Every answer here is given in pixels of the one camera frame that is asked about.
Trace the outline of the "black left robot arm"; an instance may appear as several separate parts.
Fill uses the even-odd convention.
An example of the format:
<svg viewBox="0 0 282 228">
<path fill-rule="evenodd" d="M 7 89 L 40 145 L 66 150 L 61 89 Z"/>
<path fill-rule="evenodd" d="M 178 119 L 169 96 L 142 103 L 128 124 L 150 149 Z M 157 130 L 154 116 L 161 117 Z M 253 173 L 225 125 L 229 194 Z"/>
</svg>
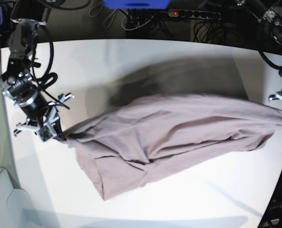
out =
<svg viewBox="0 0 282 228">
<path fill-rule="evenodd" d="M 278 71 L 282 78 L 282 65 L 273 63 L 263 50 L 263 37 L 270 36 L 277 44 L 282 46 L 282 1 L 281 0 L 237 0 L 238 6 L 246 8 L 258 21 L 258 52 L 265 63 Z M 269 100 L 281 100 L 282 90 L 269 96 Z"/>
</svg>

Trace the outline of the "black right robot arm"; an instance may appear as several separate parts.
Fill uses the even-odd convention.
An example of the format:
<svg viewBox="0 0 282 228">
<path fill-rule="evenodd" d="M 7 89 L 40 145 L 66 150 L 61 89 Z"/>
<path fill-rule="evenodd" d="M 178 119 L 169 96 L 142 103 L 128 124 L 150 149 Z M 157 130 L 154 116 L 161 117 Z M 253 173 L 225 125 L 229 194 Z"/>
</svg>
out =
<svg viewBox="0 0 282 228">
<path fill-rule="evenodd" d="M 65 141 L 58 107 L 67 108 L 65 102 L 73 98 L 71 93 L 60 94 L 57 98 L 48 95 L 52 99 L 50 102 L 44 97 L 47 88 L 58 79 L 58 75 L 50 71 L 54 59 L 54 46 L 45 28 L 49 13 L 46 1 L 16 2 L 10 17 L 12 22 L 16 23 L 16 27 L 8 40 L 10 56 L 7 70 L 0 75 L 2 94 L 26 115 L 26 121 L 16 125 L 14 135 L 28 131 L 38 136 L 42 142 L 49 139 Z M 47 35 L 50 48 L 48 66 L 41 78 L 37 78 L 34 72 L 35 68 L 41 66 L 35 60 L 39 28 Z"/>
</svg>

